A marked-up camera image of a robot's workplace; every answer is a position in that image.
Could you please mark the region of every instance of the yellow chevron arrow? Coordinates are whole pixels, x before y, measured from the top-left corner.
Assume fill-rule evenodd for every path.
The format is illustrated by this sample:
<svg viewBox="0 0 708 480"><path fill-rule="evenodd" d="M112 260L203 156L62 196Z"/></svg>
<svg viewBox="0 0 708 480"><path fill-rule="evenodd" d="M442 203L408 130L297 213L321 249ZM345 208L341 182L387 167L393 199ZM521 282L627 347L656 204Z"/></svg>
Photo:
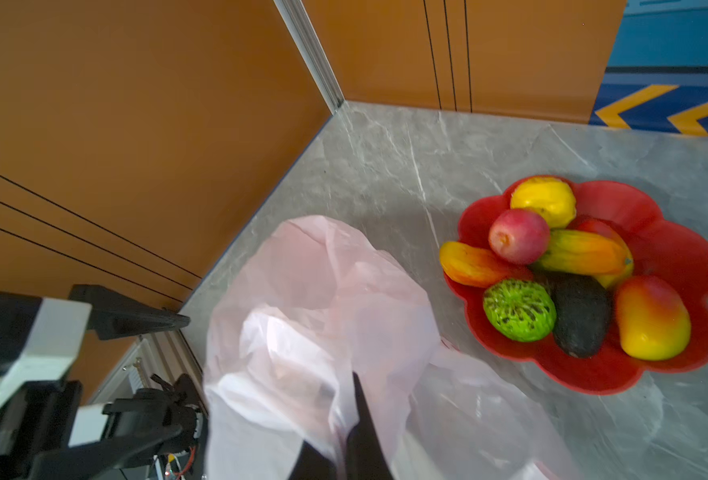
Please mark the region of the yellow chevron arrow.
<svg viewBox="0 0 708 480"><path fill-rule="evenodd" d="M626 123L619 116L619 114L637 107L637 105L642 105L646 101L675 90L678 86L679 85L650 85L642 90L635 91L627 97L623 97L621 100L614 101L613 103L600 108L595 111L595 113L609 127L630 128L628 123Z"/></svg>
<svg viewBox="0 0 708 480"><path fill-rule="evenodd" d="M708 132L698 123L698 120L706 117L708 117L708 102L671 115L669 121L683 134L708 137Z"/></svg>

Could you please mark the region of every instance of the red wire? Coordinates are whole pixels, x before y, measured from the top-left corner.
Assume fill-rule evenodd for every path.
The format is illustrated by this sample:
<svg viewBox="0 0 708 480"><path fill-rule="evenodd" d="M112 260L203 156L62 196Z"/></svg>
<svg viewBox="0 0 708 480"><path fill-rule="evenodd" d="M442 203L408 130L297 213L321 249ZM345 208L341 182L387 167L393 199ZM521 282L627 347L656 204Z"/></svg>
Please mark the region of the red wire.
<svg viewBox="0 0 708 480"><path fill-rule="evenodd" d="M184 467L183 470L177 473L175 475L175 480L178 480L181 475L185 474L186 472L189 471L189 468L191 468L191 464L194 463L194 453L196 452L196 447L191 447L191 454L189 454L189 461L186 462L186 466Z"/></svg>

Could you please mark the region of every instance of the fruit bowl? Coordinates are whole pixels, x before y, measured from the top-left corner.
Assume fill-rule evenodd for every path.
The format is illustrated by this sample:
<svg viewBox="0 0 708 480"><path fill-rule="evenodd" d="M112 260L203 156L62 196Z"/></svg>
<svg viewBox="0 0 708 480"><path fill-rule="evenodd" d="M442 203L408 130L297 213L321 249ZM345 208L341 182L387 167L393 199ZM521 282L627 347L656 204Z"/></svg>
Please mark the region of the fruit bowl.
<svg viewBox="0 0 708 480"><path fill-rule="evenodd" d="M660 208L642 191L613 181L574 183L580 221L586 216L603 220L618 232L634 257L635 275L656 275L666 280L690 313L690 343L676 357L658 362L637 360L620 348L618 326L613 322L599 353L577 359L557 347L551 334L537 342L515 342L488 321L482 308L484 290L455 283L445 276L451 290L465 304L466 321L477 340L495 355L516 362L535 362L551 379L569 389L591 395L612 395L631 388L645 370L680 373L708 363L708 242L684 226L664 219ZM501 195L475 201L458 222L459 241L489 248L488 232L495 219L508 209L512 192L527 178Z"/></svg>

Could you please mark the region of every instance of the orange wall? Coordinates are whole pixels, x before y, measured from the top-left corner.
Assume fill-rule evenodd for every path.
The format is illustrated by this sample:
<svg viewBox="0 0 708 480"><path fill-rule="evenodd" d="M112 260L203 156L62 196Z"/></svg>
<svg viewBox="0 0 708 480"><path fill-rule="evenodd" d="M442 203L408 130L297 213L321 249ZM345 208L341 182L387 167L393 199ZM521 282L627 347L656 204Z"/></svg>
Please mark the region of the orange wall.
<svg viewBox="0 0 708 480"><path fill-rule="evenodd" d="M0 2L0 290L178 310L329 116L272 2Z"/></svg>
<svg viewBox="0 0 708 480"><path fill-rule="evenodd" d="M587 123L626 2L304 5L349 100Z"/></svg>

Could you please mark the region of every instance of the marble surface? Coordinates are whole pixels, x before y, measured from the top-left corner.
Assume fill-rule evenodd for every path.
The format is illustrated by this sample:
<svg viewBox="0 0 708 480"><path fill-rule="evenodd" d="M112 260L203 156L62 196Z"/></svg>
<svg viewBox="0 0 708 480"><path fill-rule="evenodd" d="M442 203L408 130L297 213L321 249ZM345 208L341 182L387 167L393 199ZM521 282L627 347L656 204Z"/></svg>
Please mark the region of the marble surface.
<svg viewBox="0 0 708 480"><path fill-rule="evenodd" d="M616 396L586 396L473 338L445 285L439 246L464 208L533 174L641 188L666 218L708 239L708 138L347 102L196 290L182 313L203 361L210 313L283 220L322 214L360 229L428 292L439 331L550 414L586 478L708 478L708 365L646 373Z"/></svg>

